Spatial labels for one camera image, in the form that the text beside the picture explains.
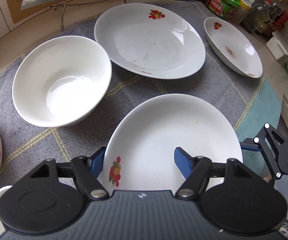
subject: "brown stain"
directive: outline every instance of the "brown stain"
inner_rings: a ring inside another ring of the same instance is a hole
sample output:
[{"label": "brown stain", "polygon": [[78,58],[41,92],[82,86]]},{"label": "brown stain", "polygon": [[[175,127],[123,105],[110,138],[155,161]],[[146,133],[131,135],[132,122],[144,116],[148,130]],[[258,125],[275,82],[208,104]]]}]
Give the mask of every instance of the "brown stain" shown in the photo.
[{"label": "brown stain", "polygon": [[237,59],[237,56],[235,54],[235,52],[230,48],[230,47],[225,47],[226,51],[228,52],[228,54],[233,58],[233,59]]}]

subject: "metal screw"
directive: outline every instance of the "metal screw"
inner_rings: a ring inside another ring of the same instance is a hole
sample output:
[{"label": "metal screw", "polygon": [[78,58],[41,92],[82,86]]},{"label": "metal screw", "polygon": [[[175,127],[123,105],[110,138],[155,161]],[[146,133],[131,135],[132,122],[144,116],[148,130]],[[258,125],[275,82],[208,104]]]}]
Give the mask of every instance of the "metal screw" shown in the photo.
[{"label": "metal screw", "polygon": [[188,188],[182,188],[178,191],[178,194],[181,197],[191,197],[194,195],[194,192],[191,189]]},{"label": "metal screw", "polygon": [[101,197],[104,197],[105,195],[106,195],[106,192],[103,189],[95,189],[91,191],[91,196],[95,198],[101,198]]}]

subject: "fruit decal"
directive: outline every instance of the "fruit decal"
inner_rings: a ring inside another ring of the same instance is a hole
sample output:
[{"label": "fruit decal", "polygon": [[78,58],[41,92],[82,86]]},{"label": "fruit decal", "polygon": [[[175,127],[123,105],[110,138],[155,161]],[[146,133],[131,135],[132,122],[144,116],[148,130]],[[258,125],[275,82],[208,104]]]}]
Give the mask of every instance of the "fruit decal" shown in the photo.
[{"label": "fruit decal", "polygon": [[109,182],[112,182],[113,186],[118,187],[119,185],[119,180],[121,179],[121,157],[116,157],[116,161],[113,161],[113,166],[111,167],[110,171],[109,171]]},{"label": "fruit decal", "polygon": [[222,26],[222,25],[221,25],[220,23],[214,23],[214,29],[215,29],[215,30],[220,29],[221,26]]},{"label": "fruit decal", "polygon": [[162,14],[162,12],[159,12],[158,10],[151,10],[148,18],[153,19],[153,20],[165,18],[165,14]]}]

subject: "countertop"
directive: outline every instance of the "countertop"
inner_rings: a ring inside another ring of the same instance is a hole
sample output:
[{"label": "countertop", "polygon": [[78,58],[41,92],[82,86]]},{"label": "countertop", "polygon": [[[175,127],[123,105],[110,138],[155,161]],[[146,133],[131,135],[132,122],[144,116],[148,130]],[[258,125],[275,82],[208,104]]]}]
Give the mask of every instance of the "countertop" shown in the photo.
[{"label": "countertop", "polygon": [[[95,0],[74,0],[70,3],[82,3]],[[127,0],[132,2],[145,3],[166,3],[174,2],[174,0]],[[64,27],[68,28],[71,24],[82,21],[84,19],[94,17],[104,11],[123,3],[123,0],[109,0],[93,5],[67,7],[64,16]],[[60,31],[60,9],[50,9],[31,20],[18,26],[10,33],[0,39],[0,71],[6,67],[14,59],[23,55],[30,49],[34,48],[44,40]],[[267,80],[275,89],[281,101],[283,101],[282,116],[288,127],[288,75],[281,64],[277,62],[273,55],[266,47],[266,40],[256,34],[247,33],[241,26],[235,25],[253,44],[257,50],[262,64],[264,74]]]}]

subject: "spice jar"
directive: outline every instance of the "spice jar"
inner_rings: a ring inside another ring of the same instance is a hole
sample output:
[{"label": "spice jar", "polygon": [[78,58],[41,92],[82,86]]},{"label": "spice jar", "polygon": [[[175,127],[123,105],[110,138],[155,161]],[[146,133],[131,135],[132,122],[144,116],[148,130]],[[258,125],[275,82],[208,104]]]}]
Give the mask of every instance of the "spice jar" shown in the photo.
[{"label": "spice jar", "polygon": [[251,9],[251,5],[244,0],[239,0],[239,3],[241,6],[235,11],[234,15],[231,17],[231,20],[236,24],[240,24]]}]

